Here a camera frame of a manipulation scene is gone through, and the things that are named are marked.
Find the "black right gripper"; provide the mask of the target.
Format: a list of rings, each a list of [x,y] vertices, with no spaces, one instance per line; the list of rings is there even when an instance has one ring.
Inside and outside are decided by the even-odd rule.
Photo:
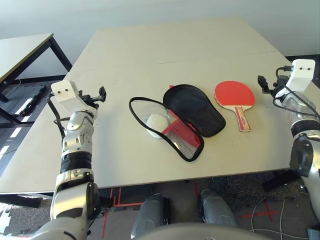
[[[259,86],[261,87],[262,93],[263,94],[268,94],[269,93],[273,98],[276,98],[276,95],[281,90],[283,90],[285,88],[284,85],[279,80],[277,80],[276,82],[274,82],[272,84],[272,86],[274,88],[273,89],[269,89],[267,80],[262,75],[258,75],[257,76],[257,82],[258,82]]]

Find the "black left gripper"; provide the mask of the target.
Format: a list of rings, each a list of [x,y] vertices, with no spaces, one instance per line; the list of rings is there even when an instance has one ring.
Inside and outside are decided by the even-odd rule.
[[[97,103],[98,101],[100,102],[105,102],[107,93],[104,88],[104,86],[101,86],[99,88],[99,96],[98,97],[91,97],[89,94],[83,95],[83,91],[80,90],[78,92],[78,96],[85,102],[86,105],[95,108],[96,110],[99,108],[99,104]]]

